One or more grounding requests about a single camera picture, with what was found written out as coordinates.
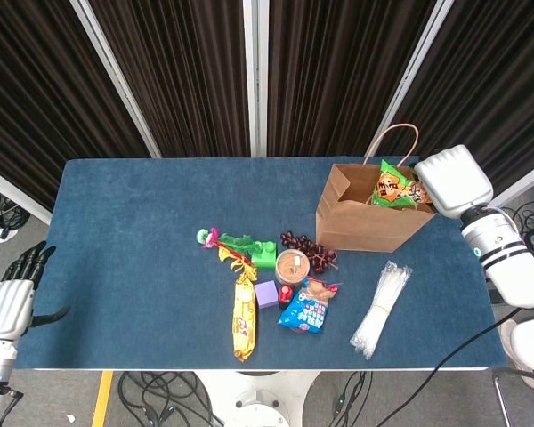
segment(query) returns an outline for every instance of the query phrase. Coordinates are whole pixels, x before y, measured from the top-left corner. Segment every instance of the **plastic bag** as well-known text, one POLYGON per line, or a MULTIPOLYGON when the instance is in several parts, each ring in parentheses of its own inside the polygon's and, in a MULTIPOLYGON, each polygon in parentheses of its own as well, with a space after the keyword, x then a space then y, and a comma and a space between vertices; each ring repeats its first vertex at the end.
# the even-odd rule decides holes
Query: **plastic bag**
POLYGON ((372 195, 372 204, 384 207, 413 206, 431 203, 421 182, 409 180, 392 165, 382 160, 380 177, 372 195))
POLYGON ((374 301, 350 340, 356 351, 364 352, 366 359, 370 359, 374 354, 385 322, 412 272, 407 265, 398 267, 391 261, 385 264, 377 283, 374 301))
POLYGON ((279 324, 318 334, 328 312, 328 300, 336 294, 336 287, 327 288, 314 278, 303 280, 303 287, 281 313, 279 324))

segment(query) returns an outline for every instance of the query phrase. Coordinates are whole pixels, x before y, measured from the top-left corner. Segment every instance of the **red grapes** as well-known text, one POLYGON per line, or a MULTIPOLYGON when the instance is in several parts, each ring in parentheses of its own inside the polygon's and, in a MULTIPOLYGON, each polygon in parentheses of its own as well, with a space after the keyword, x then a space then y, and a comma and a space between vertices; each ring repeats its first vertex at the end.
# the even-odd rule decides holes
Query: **red grapes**
POLYGON ((327 249, 323 245, 317 245, 304 234, 295 237, 291 230, 281 233, 281 243, 289 249, 298 249, 309 259, 311 268, 317 274, 322 274, 328 266, 338 269, 335 262, 338 255, 333 249, 327 249))

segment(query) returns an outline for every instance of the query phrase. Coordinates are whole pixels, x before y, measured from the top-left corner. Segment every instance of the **blue snack bag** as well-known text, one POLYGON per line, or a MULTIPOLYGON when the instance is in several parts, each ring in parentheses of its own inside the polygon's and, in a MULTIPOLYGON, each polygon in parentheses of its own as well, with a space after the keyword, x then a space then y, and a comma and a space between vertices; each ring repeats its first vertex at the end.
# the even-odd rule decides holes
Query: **blue snack bag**
POLYGON ((303 287, 281 313, 278 323, 313 334, 322 332, 324 317, 328 312, 328 300, 335 296, 336 290, 336 286, 326 288, 319 280, 305 278, 303 287))

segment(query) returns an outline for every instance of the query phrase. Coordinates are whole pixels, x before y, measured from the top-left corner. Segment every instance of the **paper bag handle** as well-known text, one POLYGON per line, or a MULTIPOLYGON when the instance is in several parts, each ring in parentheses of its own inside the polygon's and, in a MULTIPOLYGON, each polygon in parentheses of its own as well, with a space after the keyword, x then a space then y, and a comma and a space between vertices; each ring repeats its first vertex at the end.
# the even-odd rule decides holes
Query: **paper bag handle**
MULTIPOLYGON (((374 148, 378 149, 378 147, 380 146, 380 141, 382 140, 382 138, 384 138, 384 135, 388 131, 391 131, 392 129, 396 127, 410 127, 416 133, 416 138, 414 139, 413 145, 411 146, 411 149, 409 149, 408 154, 406 154, 406 156, 397 164, 397 167, 400 167, 403 164, 403 162, 405 162, 408 159, 408 157, 411 156, 411 153, 413 153, 413 150, 416 149, 417 140, 419 139, 419 131, 411 123, 398 123, 397 125, 391 125, 385 131, 380 133, 380 135, 376 138, 376 140, 370 144, 370 146, 368 147, 368 151, 372 151, 374 148)), ((364 163, 362 165, 365 165, 368 162, 368 159, 369 157, 365 157, 364 163)))

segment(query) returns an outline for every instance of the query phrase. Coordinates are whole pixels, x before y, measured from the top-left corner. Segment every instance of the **gray curtain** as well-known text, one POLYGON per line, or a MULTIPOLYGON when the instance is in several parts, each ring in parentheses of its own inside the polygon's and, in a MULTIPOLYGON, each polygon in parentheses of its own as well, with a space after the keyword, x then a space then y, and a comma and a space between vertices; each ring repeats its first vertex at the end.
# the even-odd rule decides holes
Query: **gray curtain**
MULTIPOLYGON (((534 169, 534 1, 455 2, 394 119, 405 121, 421 131, 417 154, 465 144, 496 193, 534 169)), ((378 154, 410 143, 392 133, 378 154)))
POLYGON ((433 0, 271 0, 269 156, 362 155, 433 0))
POLYGON ((68 160, 147 156, 69 2, 0 0, 0 174, 52 209, 68 160))
POLYGON ((249 156, 241 0, 92 0, 164 157, 249 156))

